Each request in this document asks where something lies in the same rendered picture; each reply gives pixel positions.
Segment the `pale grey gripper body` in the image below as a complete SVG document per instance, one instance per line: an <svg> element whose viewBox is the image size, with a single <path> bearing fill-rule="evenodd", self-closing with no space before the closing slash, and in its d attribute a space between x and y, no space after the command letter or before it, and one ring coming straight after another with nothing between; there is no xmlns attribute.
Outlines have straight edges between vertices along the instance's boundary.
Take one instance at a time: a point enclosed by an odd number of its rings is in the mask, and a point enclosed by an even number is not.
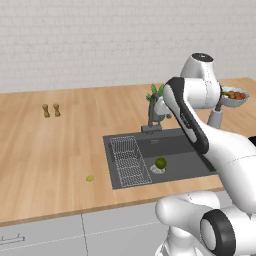
<svg viewBox="0 0 256 256"><path fill-rule="evenodd" d="M222 114L222 111L213 109L210 113L207 124L213 128L219 129L222 123Z"/></svg>

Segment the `pale bowl of fruit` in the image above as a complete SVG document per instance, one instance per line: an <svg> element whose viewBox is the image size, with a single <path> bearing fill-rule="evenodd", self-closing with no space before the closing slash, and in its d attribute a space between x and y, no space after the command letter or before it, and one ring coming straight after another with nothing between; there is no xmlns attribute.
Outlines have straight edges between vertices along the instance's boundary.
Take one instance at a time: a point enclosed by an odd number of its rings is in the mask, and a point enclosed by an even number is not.
<svg viewBox="0 0 256 256"><path fill-rule="evenodd" d="M227 107L239 107L244 104L249 97L249 93L240 88L223 87L221 104Z"/></svg>

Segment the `dark grey sink basin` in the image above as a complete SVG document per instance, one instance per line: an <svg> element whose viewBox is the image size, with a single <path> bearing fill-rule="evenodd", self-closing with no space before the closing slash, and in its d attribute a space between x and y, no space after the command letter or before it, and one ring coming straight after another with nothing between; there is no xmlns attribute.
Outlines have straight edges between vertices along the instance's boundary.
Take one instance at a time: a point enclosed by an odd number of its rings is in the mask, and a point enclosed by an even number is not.
<svg viewBox="0 0 256 256"><path fill-rule="evenodd" d="M103 137L103 141L113 189L123 188L116 170L110 139L125 136L135 137L152 179L151 184L216 174L209 161L194 150L181 128L154 132L152 135L142 132L108 135ZM167 161L163 174L154 174L150 171L157 158L165 158Z"/></svg>

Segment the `green lime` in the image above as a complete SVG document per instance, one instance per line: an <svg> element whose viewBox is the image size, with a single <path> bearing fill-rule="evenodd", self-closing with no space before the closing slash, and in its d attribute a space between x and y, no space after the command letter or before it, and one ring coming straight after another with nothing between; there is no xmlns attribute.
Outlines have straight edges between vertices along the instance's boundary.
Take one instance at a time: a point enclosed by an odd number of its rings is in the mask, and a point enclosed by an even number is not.
<svg viewBox="0 0 256 256"><path fill-rule="evenodd" d="M167 165L167 161L165 158L157 158L155 161L155 165L159 169L164 169Z"/></svg>

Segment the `round metal sink drain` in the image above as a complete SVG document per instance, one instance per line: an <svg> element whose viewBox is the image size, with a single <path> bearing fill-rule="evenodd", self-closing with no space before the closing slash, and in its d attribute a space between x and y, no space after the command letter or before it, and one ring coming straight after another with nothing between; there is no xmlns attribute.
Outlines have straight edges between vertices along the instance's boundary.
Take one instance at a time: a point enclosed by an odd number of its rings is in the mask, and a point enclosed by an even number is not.
<svg viewBox="0 0 256 256"><path fill-rule="evenodd" d="M152 165L150 167L150 171L154 174L163 174L165 172L165 169L160 169L156 165Z"/></svg>

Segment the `grey cupboard door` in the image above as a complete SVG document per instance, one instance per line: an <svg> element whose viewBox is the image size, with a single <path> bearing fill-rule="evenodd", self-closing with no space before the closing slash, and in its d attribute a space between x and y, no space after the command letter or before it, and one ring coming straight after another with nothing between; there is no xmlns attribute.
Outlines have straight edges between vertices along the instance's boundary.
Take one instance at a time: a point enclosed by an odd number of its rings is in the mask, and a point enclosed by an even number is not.
<svg viewBox="0 0 256 256"><path fill-rule="evenodd" d="M0 250L0 256L88 256L83 237Z"/></svg>
<svg viewBox="0 0 256 256"><path fill-rule="evenodd" d="M91 233L86 236L88 256L155 256L167 237L159 222Z"/></svg>

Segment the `green plant in white pot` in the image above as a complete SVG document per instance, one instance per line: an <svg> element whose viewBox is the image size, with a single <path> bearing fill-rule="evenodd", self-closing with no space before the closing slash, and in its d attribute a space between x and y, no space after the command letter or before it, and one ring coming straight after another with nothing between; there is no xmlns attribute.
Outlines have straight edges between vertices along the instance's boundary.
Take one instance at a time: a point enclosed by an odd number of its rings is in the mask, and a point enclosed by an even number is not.
<svg viewBox="0 0 256 256"><path fill-rule="evenodd" d="M165 117L170 118L172 116L172 112L167 107L166 103L163 99L163 89L164 85L161 85L159 88L156 88L154 84L151 85L151 93L146 94L146 100L150 104L150 98L153 94L157 94L159 99L155 102L154 106L154 114L153 114L153 122L161 122Z"/></svg>

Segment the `dark grey tap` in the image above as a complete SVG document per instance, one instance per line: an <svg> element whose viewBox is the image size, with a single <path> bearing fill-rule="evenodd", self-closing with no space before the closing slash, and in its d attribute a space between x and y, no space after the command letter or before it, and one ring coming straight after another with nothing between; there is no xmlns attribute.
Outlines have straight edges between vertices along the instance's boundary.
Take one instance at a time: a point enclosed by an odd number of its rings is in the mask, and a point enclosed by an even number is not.
<svg viewBox="0 0 256 256"><path fill-rule="evenodd" d="M147 135L152 135L154 132L158 132L162 130L161 123L158 122L156 125L153 124L153 114L154 114L154 106L155 102L159 99L157 94L153 94L150 98L150 104L148 109L148 124L146 126L141 127L141 132Z"/></svg>

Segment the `plain grey drawer front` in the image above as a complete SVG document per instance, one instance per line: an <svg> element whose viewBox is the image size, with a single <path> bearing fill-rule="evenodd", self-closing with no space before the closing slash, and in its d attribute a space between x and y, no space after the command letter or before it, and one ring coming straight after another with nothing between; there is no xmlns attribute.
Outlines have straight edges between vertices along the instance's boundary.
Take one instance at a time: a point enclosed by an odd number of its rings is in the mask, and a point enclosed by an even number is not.
<svg viewBox="0 0 256 256"><path fill-rule="evenodd" d="M82 215L84 234L95 236L112 232L165 230L155 215L155 204L146 203Z"/></svg>

